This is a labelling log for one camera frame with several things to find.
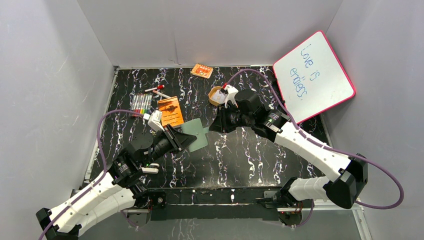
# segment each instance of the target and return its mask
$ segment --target cable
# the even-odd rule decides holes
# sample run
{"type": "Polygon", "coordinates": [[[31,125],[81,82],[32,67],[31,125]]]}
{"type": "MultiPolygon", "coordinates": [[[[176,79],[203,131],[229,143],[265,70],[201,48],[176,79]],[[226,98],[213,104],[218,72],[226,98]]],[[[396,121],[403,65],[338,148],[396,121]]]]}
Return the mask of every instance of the cable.
{"type": "Polygon", "coordinates": [[[300,202],[300,209],[299,209],[299,213],[302,212],[302,209],[304,209],[304,201],[300,202]]]}
{"type": "Polygon", "coordinates": [[[120,213],[122,214],[122,216],[126,219],[126,221],[129,223],[129,225],[131,225],[131,227],[135,228],[136,230],[139,229],[139,226],[133,222],[124,212],[124,210],[121,210],[120,213]]]}
{"type": "MultiPolygon", "coordinates": [[[[112,110],[107,112],[105,115],[103,115],[100,118],[100,121],[98,122],[97,125],[97,144],[98,144],[98,151],[100,152],[100,156],[101,156],[101,161],[103,163],[103,174],[101,175],[101,177],[98,179],[98,181],[96,181],[95,183],[93,183],[93,187],[96,186],[97,184],[99,184],[106,176],[106,174],[108,173],[108,167],[107,167],[107,163],[106,163],[106,157],[105,157],[105,153],[103,152],[103,148],[102,148],[102,143],[100,140],[100,135],[101,133],[101,128],[102,128],[102,123],[103,120],[105,120],[105,118],[111,114],[114,113],[127,113],[127,114],[134,114],[140,117],[143,117],[144,114],[135,112],[135,111],[130,111],[130,110],[123,110],[123,109],[116,109],[116,110],[112,110]]],[[[91,191],[91,188],[87,188],[81,195],[79,195],[78,197],[76,197],[70,204],[74,205],[76,202],[78,202],[78,200],[80,200],[84,195],[86,195],[88,192],[91,191]]],[[[50,229],[50,227],[53,226],[53,224],[70,208],[70,206],[66,206],[61,212],[59,212],[59,214],[53,218],[53,220],[50,221],[50,223],[44,228],[44,230],[42,231],[40,237],[38,238],[38,240],[43,240],[43,237],[46,235],[47,231],[50,229]]]]}
{"type": "Polygon", "coordinates": [[[148,213],[151,214],[153,210],[153,200],[150,199],[150,206],[148,206],[148,213]]]}
{"type": "Polygon", "coordinates": [[[315,203],[314,203],[314,201],[312,200],[312,205],[310,206],[310,211],[309,211],[309,214],[307,215],[307,217],[306,217],[306,219],[305,219],[305,221],[303,221],[303,222],[301,222],[301,223],[299,223],[299,225],[296,225],[295,227],[296,228],[298,228],[298,227],[302,227],[307,221],[309,221],[309,219],[311,218],[311,216],[312,216],[312,212],[314,211],[314,207],[315,207],[315,203]]]}
{"type": "MultiPolygon", "coordinates": [[[[245,69],[242,69],[242,70],[240,70],[240,71],[238,71],[238,72],[236,72],[229,80],[228,80],[228,82],[225,84],[225,85],[228,85],[229,83],[231,83],[231,81],[234,79],[234,78],[236,78],[236,76],[237,75],[239,75],[239,74],[241,74],[241,73],[243,73],[243,72],[248,72],[248,71],[250,71],[250,72],[254,72],[254,73],[256,73],[256,74],[258,74],[261,78],[263,78],[263,80],[266,82],[266,84],[268,84],[268,86],[271,88],[271,91],[272,91],[272,94],[274,95],[274,97],[275,97],[275,99],[278,101],[278,104],[279,104],[279,106],[284,110],[284,112],[290,117],[290,119],[291,119],[291,123],[293,124],[293,126],[297,129],[297,130],[299,130],[299,133],[300,133],[300,135],[302,135],[302,137],[304,137],[304,138],[306,138],[306,134],[303,132],[303,129],[301,129],[298,125],[297,125],[297,123],[296,123],[296,121],[295,121],[295,119],[293,118],[293,116],[292,116],[292,114],[287,110],[287,108],[283,105],[283,103],[280,101],[280,99],[279,99],[279,97],[278,97],[278,95],[277,95],[277,93],[276,93],[276,91],[274,90],[274,88],[272,87],[272,85],[271,85],[271,83],[270,83],[270,81],[267,79],[267,77],[265,76],[265,75],[263,75],[260,71],[258,71],[258,70],[255,70],[255,69],[251,69],[251,68],[245,68],[245,69]]],[[[371,160],[368,160],[368,159],[366,159],[365,157],[362,157],[362,156],[359,156],[359,155],[356,155],[356,154],[353,154],[353,153],[349,153],[349,152],[346,152],[346,151],[342,151],[342,150],[338,150],[338,149],[335,149],[335,148],[332,148],[332,147],[329,147],[329,146],[326,146],[326,145],[322,145],[322,144],[320,144],[320,143],[318,143],[318,142],[316,142],[316,141],[314,141],[313,139],[310,139],[310,138],[307,138],[307,140],[309,141],[309,142],[311,142],[312,144],[314,144],[314,145],[316,145],[316,146],[318,146],[318,147],[323,147],[325,150],[328,150],[328,151],[331,151],[331,152],[335,152],[335,153],[339,153],[339,154],[343,154],[343,155],[347,155],[347,156],[349,156],[349,157],[353,157],[353,158],[357,158],[357,159],[360,159],[360,160],[362,160],[362,161],[364,161],[364,162],[366,162],[366,163],[368,163],[368,164],[371,164],[371,165],[373,165],[374,167],[376,167],[376,168],[378,168],[378,169],[380,169],[383,173],[385,173],[387,176],[389,176],[392,180],[393,180],[393,182],[396,184],[396,186],[397,186],[397,188],[399,188],[399,199],[397,200],[397,202],[395,202],[394,204],[391,204],[391,205],[387,205],[387,206],[376,206],[376,205],[371,205],[371,204],[367,204],[367,203],[363,203],[363,202],[360,202],[360,201],[355,201],[355,203],[357,203],[357,204],[359,204],[359,205],[362,205],[362,206],[364,206],[364,207],[367,207],[367,208],[371,208],[371,209],[381,209],[381,210],[386,210],[386,209],[393,209],[393,208],[396,208],[397,206],[399,206],[402,202],[403,202],[403,200],[404,200],[404,197],[405,197],[405,194],[404,194],[404,188],[402,187],[402,185],[401,185],[401,183],[396,179],[396,177],[393,175],[393,174],[391,174],[387,169],[385,169],[383,166],[381,166],[380,164],[378,164],[378,163],[376,163],[376,162],[373,162],[373,161],[371,161],[371,160]]]]}

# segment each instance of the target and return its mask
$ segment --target small orange box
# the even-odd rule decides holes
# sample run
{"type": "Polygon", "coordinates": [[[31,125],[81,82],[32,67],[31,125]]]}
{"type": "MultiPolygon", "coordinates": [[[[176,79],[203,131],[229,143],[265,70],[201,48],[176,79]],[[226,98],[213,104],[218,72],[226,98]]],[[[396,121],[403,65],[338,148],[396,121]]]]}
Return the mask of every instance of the small orange box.
{"type": "Polygon", "coordinates": [[[193,67],[193,70],[191,70],[191,74],[195,76],[199,76],[205,79],[208,79],[212,75],[212,71],[214,69],[210,66],[202,65],[202,64],[196,64],[193,67]]]}

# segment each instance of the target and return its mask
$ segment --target red marker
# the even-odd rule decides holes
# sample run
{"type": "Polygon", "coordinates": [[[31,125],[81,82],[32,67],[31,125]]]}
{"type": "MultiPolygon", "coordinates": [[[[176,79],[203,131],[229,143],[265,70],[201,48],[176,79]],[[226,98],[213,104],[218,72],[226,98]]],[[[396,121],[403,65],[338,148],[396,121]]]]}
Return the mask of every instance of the red marker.
{"type": "Polygon", "coordinates": [[[165,85],[159,85],[157,87],[144,90],[144,92],[147,93],[147,92],[150,92],[150,91],[153,91],[153,90],[163,89],[164,87],[165,87],[165,85]]]}

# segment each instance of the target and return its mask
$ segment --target gray wall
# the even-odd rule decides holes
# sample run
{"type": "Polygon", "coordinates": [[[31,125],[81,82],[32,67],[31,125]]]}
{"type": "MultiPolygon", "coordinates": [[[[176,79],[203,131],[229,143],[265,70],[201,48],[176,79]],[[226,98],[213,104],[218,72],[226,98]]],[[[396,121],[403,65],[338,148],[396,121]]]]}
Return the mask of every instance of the gray wall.
{"type": "Polygon", "coordinates": [[[113,66],[76,0],[0,2],[0,233],[37,239],[83,181],[113,66]]]}
{"type": "MultiPolygon", "coordinates": [[[[325,113],[333,144],[387,167],[403,184],[405,200],[393,210],[365,211],[374,239],[424,235],[424,2],[345,0],[327,36],[357,94],[325,113]]],[[[360,195],[389,205],[396,186],[377,169],[360,195]]]]}
{"type": "Polygon", "coordinates": [[[78,0],[120,67],[273,64],[318,30],[342,0],[78,0]]]}

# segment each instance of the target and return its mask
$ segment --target orange book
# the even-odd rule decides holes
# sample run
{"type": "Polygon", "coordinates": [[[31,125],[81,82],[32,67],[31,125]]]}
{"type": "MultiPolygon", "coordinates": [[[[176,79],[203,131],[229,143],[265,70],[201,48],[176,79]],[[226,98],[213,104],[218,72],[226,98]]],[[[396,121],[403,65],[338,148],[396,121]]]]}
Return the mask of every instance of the orange book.
{"type": "Polygon", "coordinates": [[[191,70],[191,74],[208,79],[211,77],[213,70],[214,69],[210,66],[196,64],[191,70]]]}
{"type": "Polygon", "coordinates": [[[179,127],[184,123],[180,103],[176,96],[157,101],[157,107],[162,112],[162,126],[171,124],[172,127],[179,127]]]}

